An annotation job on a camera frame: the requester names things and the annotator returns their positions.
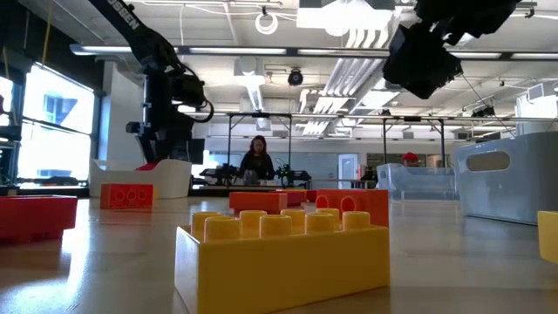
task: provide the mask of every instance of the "yellow lego brick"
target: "yellow lego brick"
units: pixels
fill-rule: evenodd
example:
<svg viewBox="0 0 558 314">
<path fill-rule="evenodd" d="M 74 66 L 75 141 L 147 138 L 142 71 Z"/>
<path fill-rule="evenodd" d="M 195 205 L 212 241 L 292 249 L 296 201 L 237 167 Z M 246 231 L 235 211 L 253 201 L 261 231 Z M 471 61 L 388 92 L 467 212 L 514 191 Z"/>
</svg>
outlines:
<svg viewBox="0 0 558 314">
<path fill-rule="evenodd" d="M 389 230 L 365 212 L 344 213 L 338 228 L 334 214 L 205 214 L 178 227 L 174 284 L 190 314 L 268 313 L 388 286 Z"/>
<path fill-rule="evenodd" d="M 558 212 L 540 211 L 538 220 L 541 257 L 558 263 Z"/>
</svg>

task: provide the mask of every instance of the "lego stud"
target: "lego stud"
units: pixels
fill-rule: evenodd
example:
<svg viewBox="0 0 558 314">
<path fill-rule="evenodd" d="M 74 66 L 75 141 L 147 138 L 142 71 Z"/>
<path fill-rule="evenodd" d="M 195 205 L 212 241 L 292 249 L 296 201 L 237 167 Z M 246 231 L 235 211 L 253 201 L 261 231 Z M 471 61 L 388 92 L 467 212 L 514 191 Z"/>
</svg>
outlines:
<svg viewBox="0 0 558 314">
<path fill-rule="evenodd" d="M 309 213 L 306 214 L 306 233 L 315 234 L 335 231 L 335 219 L 332 214 Z"/>
<path fill-rule="evenodd" d="M 293 222 L 287 215 L 264 215 L 260 217 L 260 237 L 290 236 Z"/>
<path fill-rule="evenodd" d="M 370 225 L 370 214 L 367 212 L 344 212 L 343 230 L 367 229 Z"/>
<path fill-rule="evenodd" d="M 260 217 L 267 215 L 263 210 L 243 210 L 241 212 L 242 229 L 260 229 Z"/>
<path fill-rule="evenodd" d="M 192 230 L 190 234 L 198 240 L 203 240 L 206 218 L 221 215 L 217 212 L 200 212 L 192 215 Z"/>
<path fill-rule="evenodd" d="M 208 217 L 205 228 L 205 242 L 241 238 L 241 221 L 238 218 L 223 215 Z"/>
<path fill-rule="evenodd" d="M 306 211 L 304 209 L 283 209 L 281 215 L 287 215 L 293 222 L 294 229 L 304 229 Z"/>
<path fill-rule="evenodd" d="M 333 226 L 335 227 L 335 230 L 339 230 L 339 209 L 336 208 L 317 208 L 316 209 L 317 213 L 322 213 L 322 214 L 332 214 L 333 215 Z"/>
</svg>

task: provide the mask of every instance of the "robotic arm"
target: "robotic arm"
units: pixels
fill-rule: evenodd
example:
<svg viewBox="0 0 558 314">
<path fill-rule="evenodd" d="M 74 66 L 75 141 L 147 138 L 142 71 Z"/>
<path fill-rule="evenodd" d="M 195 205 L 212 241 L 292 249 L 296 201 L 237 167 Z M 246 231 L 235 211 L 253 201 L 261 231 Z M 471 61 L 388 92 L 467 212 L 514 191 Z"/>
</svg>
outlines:
<svg viewBox="0 0 558 314">
<path fill-rule="evenodd" d="M 137 134 L 147 162 L 163 160 L 179 141 L 192 139 L 194 122 L 213 118 L 213 105 L 203 94 L 204 82 L 179 61 L 166 39 L 141 23 L 132 5 L 122 0 L 89 2 L 128 42 L 146 75 L 143 121 L 128 123 L 126 131 Z M 179 105 L 209 106 L 210 112 L 205 119 L 193 119 L 179 113 Z"/>
</svg>

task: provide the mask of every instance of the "person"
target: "person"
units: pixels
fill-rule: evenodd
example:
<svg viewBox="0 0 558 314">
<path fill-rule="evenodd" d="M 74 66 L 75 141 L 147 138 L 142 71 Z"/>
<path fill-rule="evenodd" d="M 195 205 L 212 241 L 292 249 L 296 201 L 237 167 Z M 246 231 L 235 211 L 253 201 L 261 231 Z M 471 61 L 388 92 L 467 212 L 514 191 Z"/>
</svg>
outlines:
<svg viewBox="0 0 558 314">
<path fill-rule="evenodd" d="M 273 169 L 273 161 L 268 155 L 268 144 L 261 135 L 254 137 L 250 143 L 250 150 L 244 155 L 239 169 L 240 176 L 244 175 L 246 170 L 254 170 L 259 180 L 273 180 L 275 171 Z"/>
<path fill-rule="evenodd" d="M 420 167 L 419 157 L 414 153 L 403 154 L 403 166 L 405 167 Z"/>
</svg>

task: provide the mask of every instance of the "ceiling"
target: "ceiling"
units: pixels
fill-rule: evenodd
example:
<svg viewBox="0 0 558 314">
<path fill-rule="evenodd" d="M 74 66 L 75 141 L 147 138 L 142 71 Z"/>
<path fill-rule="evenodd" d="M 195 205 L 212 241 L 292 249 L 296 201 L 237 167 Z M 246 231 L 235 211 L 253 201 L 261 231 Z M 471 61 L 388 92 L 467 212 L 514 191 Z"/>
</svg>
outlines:
<svg viewBox="0 0 558 314">
<path fill-rule="evenodd" d="M 20 0 L 38 14 L 47 17 L 49 1 Z M 126 44 L 124 39 L 87 1 L 54 0 L 53 24 L 82 44 Z M 283 0 L 282 9 L 269 11 L 296 14 L 297 0 Z M 557 16 L 558 1 L 539 0 L 535 8 L 538 15 Z M 221 14 L 207 13 L 191 7 L 145 5 L 134 3 L 135 14 L 149 27 L 161 33 L 172 44 L 184 45 L 242 45 L 242 46 L 299 46 L 343 47 L 347 36 L 332 37 L 324 30 L 299 29 L 296 22 L 279 18 L 275 33 L 263 35 L 255 28 L 255 15 L 232 15 L 229 25 L 223 7 L 204 7 Z M 180 38 L 180 10 L 182 10 L 183 39 Z M 258 8 L 230 7 L 233 13 L 257 12 Z M 518 10 L 517 14 L 527 12 Z M 558 20 L 533 17 L 511 17 L 493 35 L 469 41 L 460 49 L 483 51 L 556 51 L 558 49 Z M 184 62 L 206 81 L 206 93 L 219 109 L 220 104 L 238 103 L 247 98 L 245 87 L 232 81 L 233 57 L 187 56 Z M 325 85 L 337 63 L 334 58 L 262 58 L 265 71 L 272 74 L 262 85 L 265 99 L 292 99 L 298 101 L 302 87 L 289 87 L 287 77 L 296 67 L 304 74 L 304 84 Z M 132 58 L 120 62 L 119 68 L 136 72 L 138 65 Z M 541 79 L 558 79 L 558 62 L 464 62 L 465 78 L 458 78 L 440 89 L 428 100 L 418 99 L 408 92 L 400 93 L 391 108 L 394 114 L 457 114 L 462 108 L 472 108 L 482 98 L 492 97 L 498 114 L 514 114 L 515 97 L 525 87 Z"/>
</svg>

